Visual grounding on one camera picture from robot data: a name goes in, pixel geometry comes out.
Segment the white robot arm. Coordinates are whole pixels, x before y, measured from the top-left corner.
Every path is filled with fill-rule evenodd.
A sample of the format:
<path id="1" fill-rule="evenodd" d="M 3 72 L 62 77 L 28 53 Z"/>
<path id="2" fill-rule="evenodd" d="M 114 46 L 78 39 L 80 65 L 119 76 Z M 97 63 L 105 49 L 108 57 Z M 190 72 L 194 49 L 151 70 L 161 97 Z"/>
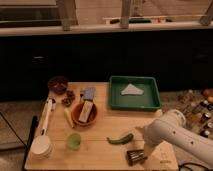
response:
<path id="1" fill-rule="evenodd" d="M 213 167 L 213 141 L 185 128 L 186 117 L 171 109 L 142 128 L 144 148 L 129 150 L 127 161 L 130 166 L 145 162 L 163 141 L 175 145 Z"/>

